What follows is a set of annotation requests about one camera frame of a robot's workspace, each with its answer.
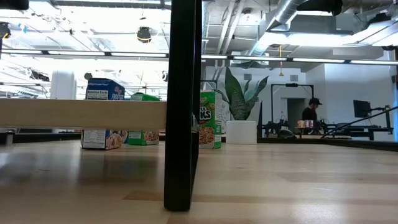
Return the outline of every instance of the white planter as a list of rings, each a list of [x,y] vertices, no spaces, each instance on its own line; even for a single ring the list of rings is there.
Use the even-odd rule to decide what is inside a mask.
[[[227,144],[257,144],[257,122],[227,121]]]

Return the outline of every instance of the exposed ceiling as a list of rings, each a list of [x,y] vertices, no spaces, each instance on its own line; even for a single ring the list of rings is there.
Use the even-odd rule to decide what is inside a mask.
[[[170,40],[170,1],[99,1],[94,0],[31,0],[27,11],[0,10],[0,21],[11,24],[12,36],[3,42],[4,49],[39,49],[39,50],[81,50],[107,52],[163,52],[169,51]],[[278,0],[246,0],[243,12],[239,16],[233,38],[228,45],[227,54],[244,52],[253,47],[259,35],[258,25],[269,12],[278,6]],[[346,0],[343,1],[343,12],[354,25],[364,26],[361,20],[366,17],[354,16],[354,13],[365,13],[384,9],[392,0]],[[230,0],[215,0],[205,4],[205,26],[203,30],[203,50],[205,54],[214,54],[223,30],[223,23],[228,15]],[[229,26],[233,26],[233,16]],[[297,16],[292,27],[304,29],[299,22],[305,16]],[[137,39],[140,27],[150,27],[152,41],[143,44]],[[344,57],[335,54],[337,47],[306,47],[281,44],[267,48],[269,55],[294,57]],[[375,59],[380,56],[380,47],[368,47],[369,54],[357,54],[358,58]],[[162,86],[166,83],[159,77],[167,70],[167,62],[74,59],[62,60],[52,58],[21,57],[3,55],[0,60],[0,82],[32,82],[26,76],[26,68],[42,72],[49,77],[53,69],[66,66],[78,70],[78,86],[84,86],[83,75],[87,71],[97,76],[118,79],[128,86]],[[302,63],[288,63],[288,67],[302,68]],[[33,91],[42,90],[32,87]]]

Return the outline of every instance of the person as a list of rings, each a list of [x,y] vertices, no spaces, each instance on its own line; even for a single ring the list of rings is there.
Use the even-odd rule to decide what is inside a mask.
[[[308,107],[305,108],[303,110],[302,113],[302,120],[313,120],[314,122],[316,122],[318,120],[318,116],[317,116],[317,108],[319,105],[322,105],[319,102],[318,98],[312,98],[308,104]]]

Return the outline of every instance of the black metal frame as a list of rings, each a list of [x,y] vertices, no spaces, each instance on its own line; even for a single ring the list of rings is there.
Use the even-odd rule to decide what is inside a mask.
[[[201,0],[172,0],[167,88],[164,207],[187,211],[191,206],[198,159],[201,69]]]
[[[312,98],[313,98],[313,85],[301,85],[301,84],[296,84],[296,83],[271,84],[271,122],[274,122],[274,86],[285,86],[285,87],[309,86],[309,87],[311,87],[311,94],[312,94]]]

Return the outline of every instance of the cereal box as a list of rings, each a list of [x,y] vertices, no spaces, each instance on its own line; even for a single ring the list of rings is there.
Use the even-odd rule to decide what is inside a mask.
[[[124,87],[107,78],[92,78],[88,80],[86,100],[124,100]],[[86,129],[81,146],[83,149],[116,149],[126,138],[127,131],[123,130]]]
[[[213,90],[200,93],[199,148],[201,149],[221,147],[221,103],[221,95]]]
[[[150,96],[143,93],[136,93],[131,96],[132,101],[160,101],[158,97]],[[159,132],[158,131],[129,131],[128,143],[130,145],[152,145],[159,144]]]

